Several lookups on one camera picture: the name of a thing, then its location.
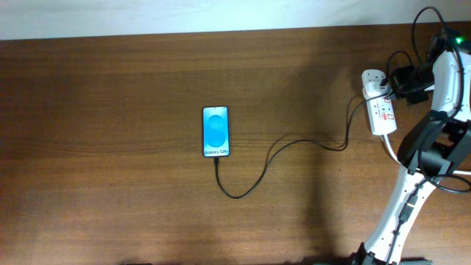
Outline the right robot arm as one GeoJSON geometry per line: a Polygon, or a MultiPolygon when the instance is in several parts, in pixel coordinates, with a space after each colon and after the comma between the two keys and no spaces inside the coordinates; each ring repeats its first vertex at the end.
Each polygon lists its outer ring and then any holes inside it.
{"type": "Polygon", "coordinates": [[[470,42],[442,28],[432,38],[418,66],[392,73],[366,70],[363,95],[373,135],[390,147],[397,128],[392,100],[424,102],[431,109],[405,136],[394,159],[400,170],[393,193],[372,235],[349,258],[349,264],[400,264],[403,246],[426,199],[442,181],[464,181],[460,164],[470,156],[470,42]]]}

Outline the blue screen smartphone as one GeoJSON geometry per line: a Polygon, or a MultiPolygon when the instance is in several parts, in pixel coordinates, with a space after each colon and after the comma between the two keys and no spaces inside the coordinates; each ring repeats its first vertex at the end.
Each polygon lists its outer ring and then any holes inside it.
{"type": "Polygon", "coordinates": [[[202,153],[206,158],[230,155],[229,112],[226,106],[202,109],[202,153]]]}

